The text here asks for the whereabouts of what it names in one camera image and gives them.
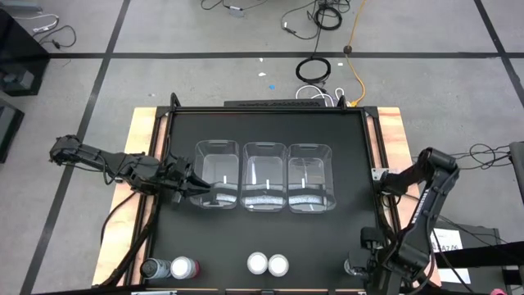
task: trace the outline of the white cap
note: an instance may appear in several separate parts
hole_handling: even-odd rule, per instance
[[[275,254],[269,258],[269,272],[276,277],[284,276],[289,270],[289,262],[281,254]]]
[[[247,268],[253,275],[261,275],[268,269],[268,257],[261,252],[254,252],[247,258]]]
[[[191,274],[191,262],[184,256],[171,263],[171,274],[176,279],[186,279]]]

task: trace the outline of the white cable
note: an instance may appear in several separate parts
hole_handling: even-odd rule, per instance
[[[322,90],[320,90],[318,87],[313,86],[313,85],[305,85],[305,86],[300,87],[298,90],[296,90],[296,93],[295,93],[295,99],[298,99],[298,93],[299,93],[302,89],[306,89],[306,88],[312,88],[312,89],[315,89],[315,90],[318,91],[318,94],[315,95],[315,96],[313,96],[311,99],[316,98],[316,97],[318,97],[318,96],[322,96],[322,98],[325,100],[326,97],[327,97],[327,98],[329,98],[329,100],[331,101],[331,104],[332,104],[333,106],[335,106],[335,105],[333,104],[333,98],[332,98],[329,94],[323,93]]]
[[[313,99],[313,98],[317,98],[317,97],[319,97],[319,96],[322,96],[322,98],[324,98],[324,99],[325,99],[325,96],[326,96],[327,98],[329,98],[329,101],[331,102],[332,107],[335,106],[335,102],[333,101],[332,96],[329,95],[329,94],[324,94],[324,93],[322,93],[322,94],[316,94],[316,95],[314,95],[311,99]]]
[[[47,15],[33,16],[33,17],[19,17],[19,16],[15,16],[13,18],[16,19],[16,20],[36,20],[36,19],[39,19],[39,18],[42,18],[42,17],[49,17],[49,16],[53,16],[55,18],[55,21],[52,22],[49,25],[45,25],[45,26],[42,26],[42,27],[39,27],[39,28],[33,28],[33,32],[34,33],[38,33],[38,32],[45,32],[45,31],[49,31],[51,29],[54,29],[54,27],[56,25],[58,25],[58,19],[60,17],[58,17],[56,14],[47,14]]]
[[[320,88],[314,86],[314,85],[305,85],[305,86],[302,86],[300,87],[298,90],[296,90],[296,93],[295,93],[295,99],[298,99],[298,93],[302,90],[302,89],[306,89],[306,88],[312,88],[312,89],[315,89],[318,91],[318,94],[315,94],[313,97],[311,97],[311,99],[313,98],[317,98],[317,97],[322,97],[324,100],[326,98],[329,98],[329,101],[331,102],[331,105],[334,107],[335,106],[335,99],[333,99],[333,97],[327,93],[323,93],[322,90],[320,90]],[[341,90],[342,91],[342,95],[344,95],[344,89],[342,88],[337,88],[335,90],[335,96],[337,96],[337,101],[340,100],[340,97],[338,96],[338,91]]]

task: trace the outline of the bottle cap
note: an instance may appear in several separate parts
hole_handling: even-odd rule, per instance
[[[269,272],[276,277],[284,276],[289,270],[289,262],[281,254],[275,254],[269,258]]]
[[[261,275],[268,269],[268,257],[261,252],[254,252],[247,258],[247,268],[253,275]]]
[[[140,266],[140,275],[144,277],[145,279],[150,279],[154,275],[156,275],[156,272],[158,271],[158,263],[152,259],[146,259],[142,266]]]
[[[176,279],[186,279],[191,274],[191,262],[187,257],[177,257],[171,263],[171,274]]]

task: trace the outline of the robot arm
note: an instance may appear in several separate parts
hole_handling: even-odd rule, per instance
[[[144,154],[102,151],[82,144],[74,135],[57,138],[49,156],[51,162],[58,165],[82,163],[105,172],[106,184],[122,179],[137,193],[155,195],[160,191],[169,192],[172,203],[180,203],[183,197],[210,190],[210,185],[195,175],[192,163],[183,157],[176,157],[174,163],[166,165],[166,161],[160,162]]]
[[[459,178],[459,167],[451,156],[433,148],[423,150],[417,162],[400,174],[382,175],[382,194],[402,196],[411,184],[426,181],[409,225],[395,240],[377,249],[367,269],[366,291],[370,295],[398,294],[402,280],[415,281],[433,255],[430,232],[444,201]]]

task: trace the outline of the floor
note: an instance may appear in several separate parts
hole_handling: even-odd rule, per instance
[[[258,2],[234,1],[241,7]],[[268,0],[243,18],[223,7],[204,11],[198,0],[39,3],[62,25],[72,25],[78,42],[63,49],[71,54],[45,44],[55,54],[38,96],[0,94],[25,112],[0,165],[2,294],[89,288],[92,282],[114,188],[102,185],[100,175],[75,170],[69,178],[51,165],[47,151],[56,136],[84,134],[86,143],[123,150],[133,109],[166,105],[173,91],[184,106],[293,98],[302,85],[295,67],[315,45],[280,28],[282,14],[305,0]],[[360,88],[341,50],[359,5],[351,1],[342,27],[323,31],[318,44],[332,64],[325,88],[342,87],[351,100]],[[478,6],[486,9],[484,19]],[[361,105],[400,107],[414,155],[425,147],[466,152],[474,143],[523,140],[523,10],[519,0],[368,1],[353,43],[353,63],[367,89]],[[39,23],[20,22],[28,30]],[[304,11],[286,22],[304,36],[316,30]],[[321,74],[316,66],[305,71]],[[524,239],[524,206],[511,166],[465,170],[442,215],[498,228],[508,241]]]

